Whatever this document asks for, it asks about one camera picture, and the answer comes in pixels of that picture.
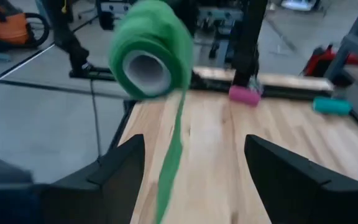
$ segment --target wooden table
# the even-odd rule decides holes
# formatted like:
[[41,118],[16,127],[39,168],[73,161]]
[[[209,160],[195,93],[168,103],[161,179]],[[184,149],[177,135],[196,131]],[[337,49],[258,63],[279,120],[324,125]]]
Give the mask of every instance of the wooden table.
[[[204,74],[210,77],[213,72]],[[215,77],[229,78],[230,73]],[[317,78],[262,74],[260,79],[332,89]],[[164,100],[136,104],[122,135],[121,143],[134,134],[145,138],[145,172],[131,223],[153,223],[158,175],[179,99],[174,93]],[[224,94],[190,91],[182,116],[183,154],[164,223],[270,223],[246,163],[247,134],[358,179],[358,124],[352,118],[317,114],[310,102],[266,98],[251,108]]]

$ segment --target gray floor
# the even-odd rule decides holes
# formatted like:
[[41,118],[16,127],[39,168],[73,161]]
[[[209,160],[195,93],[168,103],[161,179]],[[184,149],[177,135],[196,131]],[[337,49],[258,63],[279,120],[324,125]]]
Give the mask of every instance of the gray floor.
[[[23,8],[28,7],[27,11],[36,10],[27,2],[15,1]],[[87,2],[80,1],[75,11],[89,8]],[[313,49],[321,44],[340,42],[357,14],[358,5],[351,0],[332,0],[325,16],[291,11],[268,13],[259,39],[260,71],[298,75]],[[94,22],[76,34],[90,49],[89,60],[95,65],[106,66],[113,33],[101,30]],[[208,60],[208,51],[208,46],[195,45],[197,65],[215,65]],[[9,53],[14,60],[0,62],[0,73],[34,51]],[[2,79],[89,92],[89,82],[70,79],[69,71],[68,57],[51,47]],[[96,82],[95,89],[98,93],[126,96],[114,83]],[[124,112],[122,100],[98,97],[97,104],[105,152]],[[89,95],[0,84],[0,158],[32,170],[37,182],[54,182],[88,165],[98,155],[91,106]]]
[[[16,7],[21,8],[24,12],[38,13],[38,9],[37,9],[37,6],[36,6],[34,0],[15,0],[12,3]],[[73,6],[73,13],[74,13],[74,15],[77,15],[78,12],[81,12],[81,11],[84,11],[87,9],[91,9],[92,7],[93,6],[90,3],[88,3],[87,1],[80,0]],[[84,24],[86,21],[88,21],[89,19],[91,19],[94,16],[95,16],[95,13],[87,13],[83,16],[83,18],[81,20],[79,20],[78,18],[75,18],[75,21],[72,24],[70,24],[70,27],[72,29],[75,29],[75,28],[79,27],[80,25]],[[50,46],[50,44],[52,42],[53,42],[53,31],[51,30],[48,40],[46,40],[37,49],[15,49],[15,50],[10,50],[10,51],[6,52],[11,57],[11,61],[5,62],[5,61],[0,60],[0,74],[4,71],[10,69],[14,65],[18,64],[19,62],[25,60],[26,58],[30,57],[31,55],[35,54],[39,50],[46,49],[47,47]]]

